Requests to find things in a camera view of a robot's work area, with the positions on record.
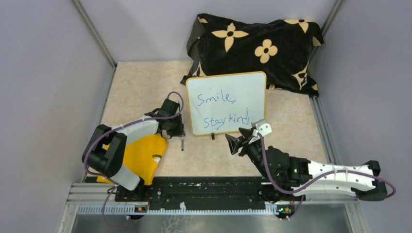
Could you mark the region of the white whiteboard yellow frame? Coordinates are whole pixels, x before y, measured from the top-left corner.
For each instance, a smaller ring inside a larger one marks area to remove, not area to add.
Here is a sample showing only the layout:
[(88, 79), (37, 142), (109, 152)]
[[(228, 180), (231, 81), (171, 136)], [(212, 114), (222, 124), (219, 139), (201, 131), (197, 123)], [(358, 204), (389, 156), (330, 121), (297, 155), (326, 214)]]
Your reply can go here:
[(267, 77), (262, 71), (186, 81), (192, 133), (231, 133), (265, 118)]

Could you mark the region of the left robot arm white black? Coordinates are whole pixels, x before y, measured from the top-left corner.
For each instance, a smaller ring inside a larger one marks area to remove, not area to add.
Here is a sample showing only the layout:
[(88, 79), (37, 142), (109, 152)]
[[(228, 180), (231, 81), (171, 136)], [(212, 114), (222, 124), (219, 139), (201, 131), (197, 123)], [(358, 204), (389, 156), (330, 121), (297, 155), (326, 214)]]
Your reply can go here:
[(167, 138), (185, 135), (183, 107), (167, 98), (160, 108), (124, 126), (99, 125), (82, 156), (86, 171), (127, 189), (134, 201), (143, 199), (168, 147)]

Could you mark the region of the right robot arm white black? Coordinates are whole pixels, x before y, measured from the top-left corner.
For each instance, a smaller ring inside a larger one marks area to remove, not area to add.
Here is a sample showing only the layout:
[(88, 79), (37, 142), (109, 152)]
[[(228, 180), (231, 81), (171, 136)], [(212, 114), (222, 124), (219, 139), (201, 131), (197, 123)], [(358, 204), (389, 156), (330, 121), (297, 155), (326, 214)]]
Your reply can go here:
[(240, 128), (239, 132), (239, 137), (225, 135), (230, 153), (246, 155), (274, 187), (274, 195), (279, 200), (289, 196), (334, 194), (382, 201), (395, 193), (394, 190), (389, 193), (389, 183), (379, 177), (378, 161), (371, 160), (361, 166), (320, 163), (266, 146), (265, 136), (272, 132), (268, 124)]

